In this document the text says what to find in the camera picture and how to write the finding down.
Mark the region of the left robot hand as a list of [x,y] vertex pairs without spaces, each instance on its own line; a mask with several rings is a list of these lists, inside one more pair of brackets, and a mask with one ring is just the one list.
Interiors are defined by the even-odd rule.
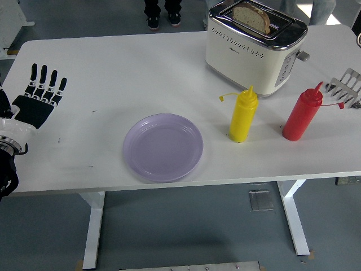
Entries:
[[56,70],[49,75],[46,65],[38,70],[38,65],[34,63],[24,94],[10,102],[1,89],[1,136],[23,145],[36,133],[63,97],[67,78],[62,78],[58,84],[57,77]]

